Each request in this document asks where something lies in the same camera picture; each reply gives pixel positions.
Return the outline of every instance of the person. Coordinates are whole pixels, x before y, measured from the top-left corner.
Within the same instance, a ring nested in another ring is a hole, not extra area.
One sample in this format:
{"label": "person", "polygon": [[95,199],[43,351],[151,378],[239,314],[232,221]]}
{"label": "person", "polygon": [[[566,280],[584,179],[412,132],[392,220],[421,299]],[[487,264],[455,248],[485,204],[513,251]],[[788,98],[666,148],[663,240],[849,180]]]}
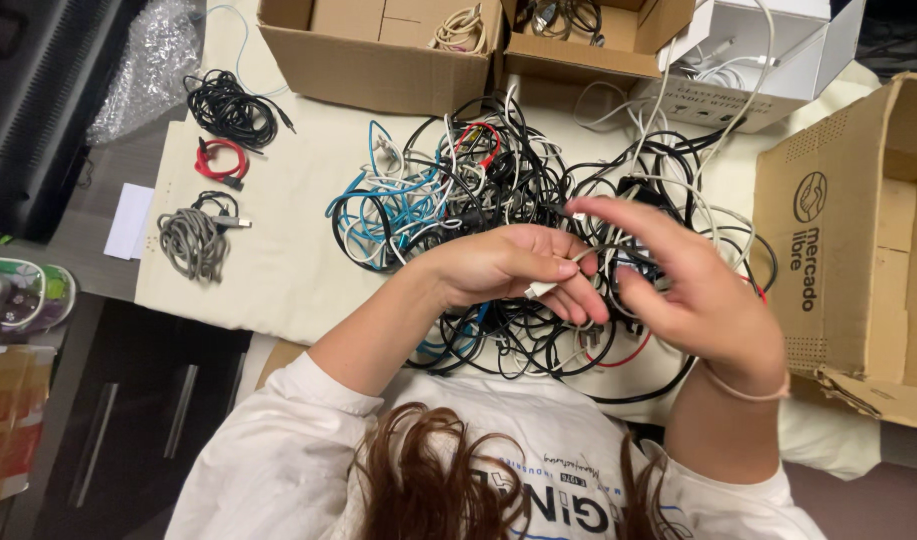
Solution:
{"label": "person", "polygon": [[781,538],[822,533],[792,502],[777,443],[784,338],[704,237],[656,208],[578,198],[568,213],[636,236],[671,278],[620,267],[620,297],[701,358],[665,448],[553,380],[430,376],[403,360],[446,309],[522,296],[574,324],[608,310],[577,237],[511,225],[452,240],[245,399],[195,463],[166,538]]}

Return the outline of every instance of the person's left hand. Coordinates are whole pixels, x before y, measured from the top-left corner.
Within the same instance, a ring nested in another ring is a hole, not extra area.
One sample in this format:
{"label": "person's left hand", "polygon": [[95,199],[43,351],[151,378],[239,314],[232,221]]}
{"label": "person's left hand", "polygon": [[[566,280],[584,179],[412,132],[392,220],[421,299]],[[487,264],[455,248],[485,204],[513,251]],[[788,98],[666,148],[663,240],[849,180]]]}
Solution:
{"label": "person's left hand", "polygon": [[408,266],[422,266],[442,286],[449,307],[524,296],[534,282],[559,286],[538,298],[556,315],[584,324],[608,321],[608,309],[585,276],[595,274],[597,257],[570,259],[588,249],[577,236],[540,225],[508,225],[446,242]]}

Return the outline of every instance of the dark cabinet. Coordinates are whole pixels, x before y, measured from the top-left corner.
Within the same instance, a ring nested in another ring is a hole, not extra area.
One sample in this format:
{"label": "dark cabinet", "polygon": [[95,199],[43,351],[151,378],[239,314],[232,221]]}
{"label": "dark cabinet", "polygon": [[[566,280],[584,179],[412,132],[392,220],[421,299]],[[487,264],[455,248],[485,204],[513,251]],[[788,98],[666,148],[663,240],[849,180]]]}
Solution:
{"label": "dark cabinet", "polygon": [[82,295],[4,539],[114,540],[173,506],[231,410],[250,337]]}

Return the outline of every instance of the white box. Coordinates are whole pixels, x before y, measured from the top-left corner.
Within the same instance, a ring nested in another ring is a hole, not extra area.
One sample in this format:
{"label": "white box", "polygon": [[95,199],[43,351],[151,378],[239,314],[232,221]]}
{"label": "white box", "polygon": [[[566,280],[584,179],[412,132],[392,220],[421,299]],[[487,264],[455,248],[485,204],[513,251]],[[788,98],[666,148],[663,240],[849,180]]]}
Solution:
{"label": "white box", "polygon": [[[810,103],[825,90],[855,56],[864,0],[852,0],[831,21],[827,2],[814,0],[764,0],[775,25],[772,56],[777,59],[762,84],[746,120],[737,129],[752,133],[788,116]],[[695,9],[692,23],[678,34],[670,51],[672,60],[695,57],[695,45],[708,55],[719,45],[733,44],[715,55],[715,65],[738,57],[764,57],[768,26],[761,8],[753,0],[707,0]],[[658,56],[666,65],[669,46]],[[762,75],[762,64],[737,60],[729,64],[744,80],[745,89],[734,89],[672,75],[668,80],[662,110],[669,120],[723,128],[734,118],[751,95]],[[658,93],[661,81],[641,80],[632,96]]]}

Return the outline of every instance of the pink bracelet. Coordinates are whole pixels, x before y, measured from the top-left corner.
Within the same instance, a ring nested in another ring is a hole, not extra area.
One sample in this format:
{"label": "pink bracelet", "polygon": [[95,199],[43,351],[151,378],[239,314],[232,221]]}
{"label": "pink bracelet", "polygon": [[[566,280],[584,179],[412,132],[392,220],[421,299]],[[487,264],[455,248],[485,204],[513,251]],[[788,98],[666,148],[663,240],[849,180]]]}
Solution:
{"label": "pink bracelet", "polygon": [[788,398],[788,390],[791,387],[791,375],[788,374],[788,371],[785,372],[785,382],[782,384],[782,387],[778,389],[774,394],[769,394],[767,396],[749,396],[748,394],[742,394],[735,388],[729,387],[724,380],[718,378],[718,375],[715,374],[715,371],[712,370],[712,366],[705,362],[705,373],[708,375],[708,378],[715,384],[716,387],[725,391],[732,397],[738,398],[740,400],[746,400],[747,402],[773,402],[775,400],[780,400],[782,398]]}

